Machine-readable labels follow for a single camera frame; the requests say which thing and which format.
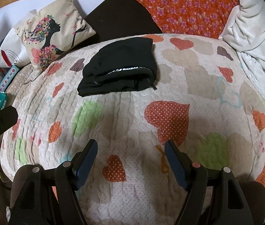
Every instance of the metal screw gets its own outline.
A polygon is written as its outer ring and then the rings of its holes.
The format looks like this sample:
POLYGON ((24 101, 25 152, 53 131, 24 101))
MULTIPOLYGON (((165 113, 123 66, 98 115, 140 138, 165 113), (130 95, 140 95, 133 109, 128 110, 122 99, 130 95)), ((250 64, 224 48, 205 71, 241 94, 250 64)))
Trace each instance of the metal screw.
POLYGON ((71 166, 71 162, 66 161, 62 165, 63 165, 63 167, 69 167, 69 166, 71 166))
POLYGON ((32 172, 33 172, 33 173, 38 173, 39 170, 40 170, 39 167, 35 167, 34 169, 32 169, 32 172))
POLYGON ((225 167, 225 168, 223 168, 223 171, 225 171, 226 173, 230 173, 230 168, 229 167, 225 167))
POLYGON ((200 163, 199 162, 193 162, 192 166, 196 167, 196 168, 199 168, 200 167, 200 163))

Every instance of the folded black hoodie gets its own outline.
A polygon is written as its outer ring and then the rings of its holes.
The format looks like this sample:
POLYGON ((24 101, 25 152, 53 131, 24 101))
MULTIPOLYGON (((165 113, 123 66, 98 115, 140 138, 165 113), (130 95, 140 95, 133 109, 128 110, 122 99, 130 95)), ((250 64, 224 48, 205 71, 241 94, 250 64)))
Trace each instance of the folded black hoodie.
POLYGON ((101 48, 83 68, 78 94, 84 97, 150 87, 157 73, 152 44, 150 38, 134 37, 101 48))

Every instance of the red stripe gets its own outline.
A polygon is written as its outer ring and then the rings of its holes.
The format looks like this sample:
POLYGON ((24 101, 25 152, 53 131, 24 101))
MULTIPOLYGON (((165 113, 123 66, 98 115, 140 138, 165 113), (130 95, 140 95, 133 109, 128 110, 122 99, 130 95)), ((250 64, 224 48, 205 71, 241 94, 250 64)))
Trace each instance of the red stripe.
POLYGON ((1 55, 2 55, 2 58, 5 61, 5 63, 7 64, 7 66, 11 68, 12 65, 11 65, 10 61, 8 60, 8 57, 5 53, 5 51, 1 50, 1 55))

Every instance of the orange floral fabric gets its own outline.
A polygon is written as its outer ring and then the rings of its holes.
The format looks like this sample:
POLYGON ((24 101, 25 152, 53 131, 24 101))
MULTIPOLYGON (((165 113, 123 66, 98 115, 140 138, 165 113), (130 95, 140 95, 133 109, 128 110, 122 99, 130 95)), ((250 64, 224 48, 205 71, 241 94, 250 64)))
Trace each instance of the orange floral fabric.
POLYGON ((218 39, 239 0, 137 0, 163 33, 218 39))

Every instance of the heart-patterned quilt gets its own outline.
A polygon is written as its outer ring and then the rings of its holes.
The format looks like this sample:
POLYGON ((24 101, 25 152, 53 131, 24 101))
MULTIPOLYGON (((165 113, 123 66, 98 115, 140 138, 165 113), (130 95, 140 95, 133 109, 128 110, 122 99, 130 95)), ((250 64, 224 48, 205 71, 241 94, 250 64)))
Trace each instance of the heart-patterned quilt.
POLYGON ((22 165, 54 168, 96 139, 97 158, 77 192, 89 224, 172 225, 186 197, 164 155, 173 139, 193 161, 265 186, 265 101, 236 52, 206 37, 144 37, 154 41, 157 90, 78 96, 84 66, 122 39, 70 52, 30 75, 13 103, 18 123, 1 145, 11 180, 22 165))

